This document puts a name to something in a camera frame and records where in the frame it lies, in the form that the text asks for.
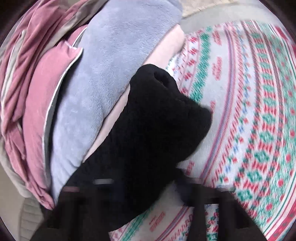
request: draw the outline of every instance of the green pattern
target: green pattern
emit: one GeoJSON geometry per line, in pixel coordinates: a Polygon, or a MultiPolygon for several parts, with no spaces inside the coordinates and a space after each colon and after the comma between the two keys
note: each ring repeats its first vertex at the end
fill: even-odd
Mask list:
{"type": "Polygon", "coordinates": [[[258,152],[255,152],[254,157],[255,157],[260,163],[269,161],[269,156],[266,154],[265,151],[258,151],[258,152]]]}
{"type": "Polygon", "coordinates": [[[251,200],[253,198],[253,196],[251,195],[251,192],[249,190],[243,190],[243,191],[239,191],[237,193],[238,197],[240,198],[240,200],[242,202],[251,200]]]}
{"type": "Polygon", "coordinates": [[[268,131],[265,131],[260,133],[260,139],[262,139],[264,143],[270,143],[274,140],[274,137],[268,131]]]}
{"type": "Polygon", "coordinates": [[[275,123],[276,119],[271,115],[271,114],[264,114],[262,116],[262,119],[267,123],[267,124],[273,124],[275,123]]]}
{"type": "Polygon", "coordinates": [[[264,44],[255,44],[255,47],[258,49],[264,49],[264,44]]]}
{"type": "Polygon", "coordinates": [[[210,36],[206,33],[200,35],[201,51],[199,64],[197,66],[198,72],[194,77],[194,83],[192,85],[192,92],[190,98],[195,102],[199,102],[202,99],[202,89],[205,86],[205,79],[208,75],[209,58],[210,58],[210,36]]]}
{"type": "Polygon", "coordinates": [[[263,85],[263,89],[267,92],[274,92],[274,87],[271,85],[263,85]]]}
{"type": "Polygon", "coordinates": [[[264,104],[271,106],[271,107],[276,105],[276,101],[273,100],[272,98],[264,98],[263,102],[264,102],[264,104]]]}
{"type": "Polygon", "coordinates": [[[248,172],[247,177],[250,179],[251,182],[259,182],[262,180],[262,176],[259,174],[258,171],[248,172]]]}
{"type": "Polygon", "coordinates": [[[145,211],[141,215],[137,216],[134,220],[132,220],[131,226],[129,227],[127,232],[124,234],[121,241],[130,240],[135,235],[135,233],[139,230],[143,221],[148,217],[148,215],[151,213],[152,210],[153,210],[153,207],[149,208],[147,211],[145,211]]]}
{"type": "Polygon", "coordinates": [[[263,67],[263,68],[265,68],[265,69],[269,69],[270,68],[270,64],[265,63],[265,62],[261,62],[260,63],[260,66],[263,67]]]}
{"type": "Polygon", "coordinates": [[[263,73],[261,76],[265,80],[272,80],[273,79],[271,74],[263,73]]]}

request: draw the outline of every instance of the stack of blankets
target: stack of blankets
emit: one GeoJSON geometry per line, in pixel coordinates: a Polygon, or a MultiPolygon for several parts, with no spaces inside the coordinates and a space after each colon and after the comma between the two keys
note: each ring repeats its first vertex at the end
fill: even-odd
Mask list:
{"type": "Polygon", "coordinates": [[[22,196],[54,208],[137,69],[182,49],[181,15],[177,0],[39,0],[18,20],[0,48],[0,162],[22,196]]]}

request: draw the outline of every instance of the patterned fabric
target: patterned fabric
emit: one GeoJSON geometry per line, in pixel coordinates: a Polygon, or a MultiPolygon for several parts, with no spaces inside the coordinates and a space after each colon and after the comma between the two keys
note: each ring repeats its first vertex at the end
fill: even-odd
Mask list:
{"type": "MultiPolygon", "coordinates": [[[[231,22],[189,34],[167,71],[179,90],[211,107],[213,124],[180,164],[208,186],[230,185],[268,241],[296,219],[296,46],[278,27],[231,22]]],[[[217,240],[218,206],[206,205],[207,239],[217,240]]],[[[192,208],[173,185],[112,241],[185,240],[192,208]]]]}

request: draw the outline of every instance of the beige fabric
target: beige fabric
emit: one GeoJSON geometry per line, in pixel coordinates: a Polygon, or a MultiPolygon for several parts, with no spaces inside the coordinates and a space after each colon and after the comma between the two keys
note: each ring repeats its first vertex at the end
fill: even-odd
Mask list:
{"type": "Polygon", "coordinates": [[[219,4],[230,4],[237,2],[237,0],[180,0],[180,2],[183,6],[183,17],[185,18],[208,7],[219,4]]]}
{"type": "Polygon", "coordinates": [[[9,61],[8,61],[8,66],[6,69],[6,73],[5,73],[5,79],[3,82],[3,86],[1,89],[1,119],[3,120],[3,111],[4,111],[4,106],[5,106],[5,97],[7,95],[8,89],[11,85],[11,81],[12,81],[12,75],[13,72],[15,70],[15,65],[16,65],[16,61],[17,61],[17,57],[18,57],[18,53],[22,47],[22,44],[24,42],[25,36],[26,36],[26,30],[24,29],[21,33],[20,38],[17,40],[17,42],[15,43],[15,45],[13,46],[9,61]]]}
{"type": "Polygon", "coordinates": [[[23,202],[24,198],[0,165],[0,217],[16,241],[19,241],[19,220],[23,202]]]}
{"type": "MultiPolygon", "coordinates": [[[[6,50],[6,46],[9,43],[13,33],[17,29],[17,27],[18,27],[19,23],[21,22],[22,18],[23,18],[23,16],[16,22],[16,24],[13,26],[13,28],[11,29],[9,34],[6,36],[3,44],[0,47],[0,64],[1,64],[2,56],[3,56],[3,54],[4,54],[5,50],[6,50]]],[[[25,33],[22,33],[20,39],[16,43],[16,45],[14,47],[14,51],[13,51],[14,53],[12,54],[13,56],[11,55],[10,63],[15,62],[17,52],[19,51],[20,45],[24,40],[24,36],[25,36],[25,33]]],[[[1,93],[1,101],[0,101],[1,105],[3,104],[2,103],[2,98],[5,96],[5,94],[7,92],[5,90],[5,84],[3,86],[2,91],[3,91],[2,92],[3,94],[1,93]]],[[[11,166],[11,163],[10,163],[9,158],[7,156],[6,150],[4,148],[4,139],[3,139],[2,135],[0,135],[0,163],[1,163],[2,167],[3,167],[3,170],[6,172],[7,176],[10,178],[11,182],[15,185],[15,187],[18,190],[18,192],[20,193],[20,195],[23,196],[23,197],[31,197],[32,194],[30,193],[30,191],[27,190],[24,181],[13,170],[13,168],[11,166]]]]}
{"type": "Polygon", "coordinates": [[[0,163],[6,172],[7,176],[10,178],[11,182],[15,185],[16,189],[23,197],[31,197],[32,194],[27,190],[24,181],[20,176],[13,170],[9,158],[7,156],[6,150],[4,148],[4,140],[0,135],[0,163]]]}
{"type": "Polygon", "coordinates": [[[30,240],[43,220],[43,214],[36,198],[26,198],[20,215],[20,241],[30,240]]]}
{"type": "MultiPolygon", "coordinates": [[[[175,25],[159,42],[154,51],[146,59],[145,64],[154,64],[160,68],[165,69],[169,60],[182,49],[185,40],[185,34],[182,31],[180,25],[175,25]]],[[[123,111],[128,101],[128,94],[130,91],[130,85],[128,85],[126,91],[119,98],[116,105],[113,107],[109,115],[105,118],[102,128],[94,141],[92,147],[87,152],[83,161],[85,161],[106,139],[113,125],[118,119],[119,115],[123,111]]]]}

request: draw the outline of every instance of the white trim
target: white trim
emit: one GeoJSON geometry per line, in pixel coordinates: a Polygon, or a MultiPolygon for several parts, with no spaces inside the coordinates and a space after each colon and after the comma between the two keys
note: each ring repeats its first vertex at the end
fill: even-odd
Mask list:
{"type": "Polygon", "coordinates": [[[74,40],[74,43],[72,45],[72,47],[74,47],[74,45],[76,44],[76,42],[78,41],[78,39],[81,37],[81,35],[84,33],[84,31],[87,29],[87,26],[81,31],[81,33],[77,36],[77,38],[74,40]]]}

